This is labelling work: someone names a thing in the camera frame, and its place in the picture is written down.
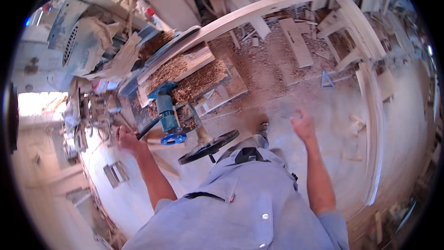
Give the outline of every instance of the sawdust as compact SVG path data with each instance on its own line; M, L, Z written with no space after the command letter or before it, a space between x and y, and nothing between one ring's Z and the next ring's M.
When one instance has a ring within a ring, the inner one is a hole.
M146 93L151 93L155 88L166 80L174 81L188 68L188 63L183 54L178 54L167 63L158 68L147 79Z
M139 50L139 57L143 61L150 58L156 51L171 41L174 37L174 30L165 31L157 34L151 40L145 42Z
M224 62L216 57L216 60L210 64L181 80L178 86L170 92L170 96L173 104L186 103L229 79L230 74L226 70Z
M150 105L147 106L147 111L151 119L154 119L158 116L157 104L155 100Z

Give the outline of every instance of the wall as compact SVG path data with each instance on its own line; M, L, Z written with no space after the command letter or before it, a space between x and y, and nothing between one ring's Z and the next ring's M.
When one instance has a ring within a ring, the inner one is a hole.
M41 124L19 131L18 150L11 157L28 215L51 249L104 250L106 247L95 241L90 225L79 210L66 199L67 192L87 188L89 183L81 169L60 170L52 129ZM66 174L67 170L71 170L71 174Z

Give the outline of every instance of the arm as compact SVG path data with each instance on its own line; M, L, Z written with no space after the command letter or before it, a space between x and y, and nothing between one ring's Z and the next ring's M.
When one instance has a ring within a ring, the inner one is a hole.
M160 172L146 143L138 141L136 135L124 126L120 126L117 129L116 141L119 150L130 153L136 159L142 179L147 186L153 209L156 209L160 199L177 200L173 188L162 172Z
M336 209L336 197L330 176L325 169L311 116L305 110L298 111L300 118L291 118L294 131L307 148L307 190L310 208L315 215Z

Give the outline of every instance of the hand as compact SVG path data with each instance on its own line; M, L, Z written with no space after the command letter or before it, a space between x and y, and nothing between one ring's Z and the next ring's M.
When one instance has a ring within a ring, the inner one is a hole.
M137 151L147 145L144 142L137 140L137 132L131 132L125 126L121 125L117 128L115 133L115 140L117 141L117 148L123 152L130 153L136 157Z
M304 143L316 138L313 119L310 114L308 114L307 110L296 109L295 117L291 117L290 120L297 136L299 136Z

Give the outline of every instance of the red cap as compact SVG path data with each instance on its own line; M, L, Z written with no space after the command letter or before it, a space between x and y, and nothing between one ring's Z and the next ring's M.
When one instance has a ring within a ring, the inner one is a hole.
M145 11L145 15L146 15L148 18L151 18L152 16L155 15L154 10L151 9L151 7L147 8L147 10Z

